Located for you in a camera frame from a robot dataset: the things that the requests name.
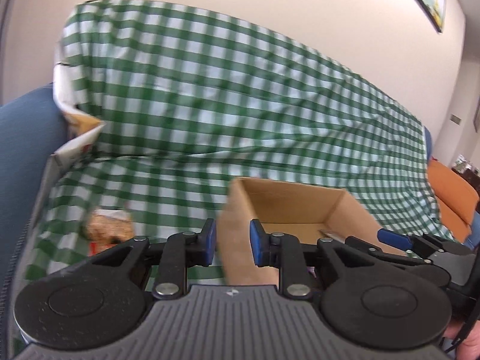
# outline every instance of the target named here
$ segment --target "hand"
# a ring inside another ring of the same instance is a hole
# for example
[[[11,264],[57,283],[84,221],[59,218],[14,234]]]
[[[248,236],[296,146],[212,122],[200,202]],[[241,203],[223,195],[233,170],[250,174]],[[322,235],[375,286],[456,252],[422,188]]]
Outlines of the hand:
[[[452,321],[444,336],[453,340],[462,327],[462,322]],[[477,321],[469,336],[457,348],[457,360],[477,360],[480,357],[480,321]]]

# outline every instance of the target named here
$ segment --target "cardboard box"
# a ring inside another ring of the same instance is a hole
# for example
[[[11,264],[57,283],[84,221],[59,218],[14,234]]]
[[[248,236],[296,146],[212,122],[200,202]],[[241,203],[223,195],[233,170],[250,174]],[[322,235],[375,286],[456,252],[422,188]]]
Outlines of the cardboard box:
[[[403,254],[378,241],[382,226],[346,190],[236,178],[217,220],[217,244],[229,285],[278,284],[276,268],[254,264],[249,225],[255,218],[267,233],[292,234],[302,243],[316,244],[330,233],[341,239],[356,236],[387,253]]]

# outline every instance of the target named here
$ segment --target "metal screw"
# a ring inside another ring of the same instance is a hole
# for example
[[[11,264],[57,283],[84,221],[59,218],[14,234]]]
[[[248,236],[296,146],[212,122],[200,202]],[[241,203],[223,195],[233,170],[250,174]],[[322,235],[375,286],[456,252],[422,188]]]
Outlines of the metal screw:
[[[179,286],[173,283],[160,283],[155,287],[155,292],[159,295],[174,295],[180,291]]]
[[[286,291],[292,296],[306,296],[310,292],[310,287],[304,284],[291,284]]]
[[[270,243],[271,243],[272,245],[280,245],[280,242],[281,242],[280,239],[281,239],[284,235],[285,235],[285,234],[283,234],[283,233],[278,233],[278,232],[277,232],[277,233],[272,233],[272,234],[270,235]]]

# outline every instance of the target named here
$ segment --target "green gingham tablecloth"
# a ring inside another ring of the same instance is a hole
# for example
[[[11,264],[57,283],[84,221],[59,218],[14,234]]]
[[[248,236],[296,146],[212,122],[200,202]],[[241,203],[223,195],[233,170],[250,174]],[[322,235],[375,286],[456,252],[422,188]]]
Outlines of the green gingham tablecloth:
[[[52,189],[27,280],[87,256],[95,207],[127,206],[136,234],[166,239],[214,218],[235,176],[346,188],[384,227],[452,237],[422,124],[304,44],[205,9],[98,0],[76,7],[61,48],[79,108],[106,126]],[[189,279],[219,283],[219,266]]]

